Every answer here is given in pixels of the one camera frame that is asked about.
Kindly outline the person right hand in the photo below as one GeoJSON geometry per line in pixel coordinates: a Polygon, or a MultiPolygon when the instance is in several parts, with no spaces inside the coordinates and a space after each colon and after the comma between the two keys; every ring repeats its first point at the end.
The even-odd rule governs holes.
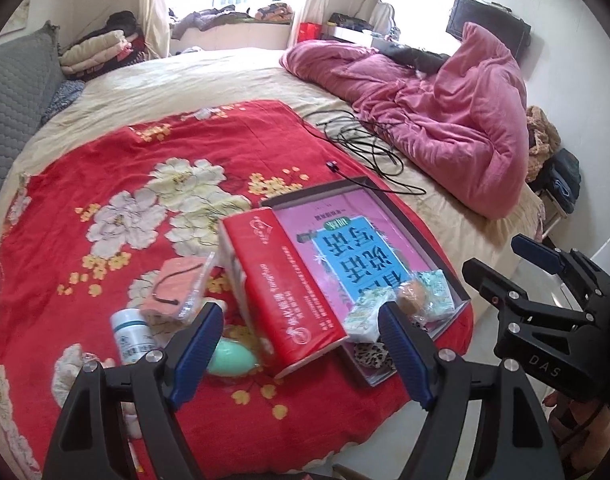
{"type": "Polygon", "coordinates": [[[552,390],[543,399],[564,477],[582,479],[593,472],[610,448],[610,406],[578,402],[552,390]]]}

